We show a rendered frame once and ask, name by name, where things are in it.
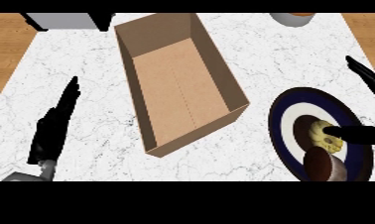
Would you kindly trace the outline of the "yellow squash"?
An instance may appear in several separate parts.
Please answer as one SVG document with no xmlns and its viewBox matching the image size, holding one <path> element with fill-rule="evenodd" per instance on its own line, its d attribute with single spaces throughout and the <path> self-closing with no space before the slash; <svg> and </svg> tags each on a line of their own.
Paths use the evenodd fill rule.
<svg viewBox="0 0 375 224">
<path fill-rule="evenodd" d="M 343 140 L 324 133 L 324 129 L 331 126 L 333 124 L 324 120 L 315 121 L 311 125 L 309 137 L 312 144 L 323 147 L 331 154 L 334 154 L 342 151 Z"/>
</svg>

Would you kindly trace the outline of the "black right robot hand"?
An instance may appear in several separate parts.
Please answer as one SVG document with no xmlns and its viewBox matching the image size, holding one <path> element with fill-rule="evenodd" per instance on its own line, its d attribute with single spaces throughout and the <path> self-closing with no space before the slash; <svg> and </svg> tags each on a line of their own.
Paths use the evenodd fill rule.
<svg viewBox="0 0 375 224">
<path fill-rule="evenodd" d="M 352 57 L 346 57 L 352 71 L 361 76 L 375 94 L 375 72 Z M 330 136 L 355 145 L 375 145 L 375 126 L 330 126 L 323 129 Z"/>
</svg>

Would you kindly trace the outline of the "chocolate cupcake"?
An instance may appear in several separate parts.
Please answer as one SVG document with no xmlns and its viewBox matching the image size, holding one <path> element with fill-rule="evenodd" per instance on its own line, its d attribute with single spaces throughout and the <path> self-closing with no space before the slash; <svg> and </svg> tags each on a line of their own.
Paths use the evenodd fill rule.
<svg viewBox="0 0 375 224">
<path fill-rule="evenodd" d="M 346 181 L 345 162 L 323 147 L 312 147 L 305 153 L 303 168 L 312 181 Z"/>
</svg>

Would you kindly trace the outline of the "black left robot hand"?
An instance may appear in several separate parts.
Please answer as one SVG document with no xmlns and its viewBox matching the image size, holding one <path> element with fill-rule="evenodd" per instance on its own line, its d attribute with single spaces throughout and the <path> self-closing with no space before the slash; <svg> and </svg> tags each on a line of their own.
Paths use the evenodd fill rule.
<svg viewBox="0 0 375 224">
<path fill-rule="evenodd" d="M 36 165 L 41 161 L 57 161 L 60 159 L 80 95 L 79 78 L 75 76 L 58 105 L 49 109 L 45 117 L 38 122 L 38 131 L 27 160 L 29 165 Z"/>
</svg>

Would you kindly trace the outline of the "brown cardboard box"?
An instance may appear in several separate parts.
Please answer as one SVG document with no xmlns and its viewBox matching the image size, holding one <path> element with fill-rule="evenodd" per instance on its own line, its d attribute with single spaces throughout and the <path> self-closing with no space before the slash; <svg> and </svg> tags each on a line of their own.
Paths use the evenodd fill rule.
<svg viewBox="0 0 375 224">
<path fill-rule="evenodd" d="M 194 13 L 114 27 L 145 152 L 162 158 L 232 124 L 250 100 Z"/>
</svg>

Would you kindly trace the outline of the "grey round pot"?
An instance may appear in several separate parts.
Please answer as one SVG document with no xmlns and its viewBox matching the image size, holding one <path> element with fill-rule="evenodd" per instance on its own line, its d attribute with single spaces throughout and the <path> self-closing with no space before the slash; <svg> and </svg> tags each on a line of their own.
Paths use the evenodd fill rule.
<svg viewBox="0 0 375 224">
<path fill-rule="evenodd" d="M 297 28 L 311 22 L 314 14 L 300 16 L 293 13 L 272 13 L 272 17 L 283 25 Z"/>
</svg>

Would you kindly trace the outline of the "blue and white plate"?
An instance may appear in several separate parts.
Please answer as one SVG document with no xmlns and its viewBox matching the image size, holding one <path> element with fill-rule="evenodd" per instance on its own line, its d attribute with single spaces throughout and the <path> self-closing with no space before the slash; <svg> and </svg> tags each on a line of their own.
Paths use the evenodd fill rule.
<svg viewBox="0 0 375 224">
<path fill-rule="evenodd" d="M 317 120 L 324 120 L 334 126 L 362 125 L 351 108 L 331 94 L 311 87 L 292 88 L 272 105 L 269 131 L 281 161 L 303 181 L 309 181 L 303 157 L 312 147 L 309 128 Z M 367 181 L 374 169 L 373 146 L 343 143 L 334 156 L 345 162 L 348 180 Z"/>
</svg>

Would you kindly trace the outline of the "grey and black appliance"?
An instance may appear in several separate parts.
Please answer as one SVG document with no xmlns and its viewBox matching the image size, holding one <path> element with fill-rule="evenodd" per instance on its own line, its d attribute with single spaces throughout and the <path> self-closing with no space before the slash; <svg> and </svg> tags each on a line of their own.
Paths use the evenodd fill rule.
<svg viewBox="0 0 375 224">
<path fill-rule="evenodd" d="M 114 13 L 23 13 L 23 17 L 39 32 L 49 30 L 107 32 Z"/>
</svg>

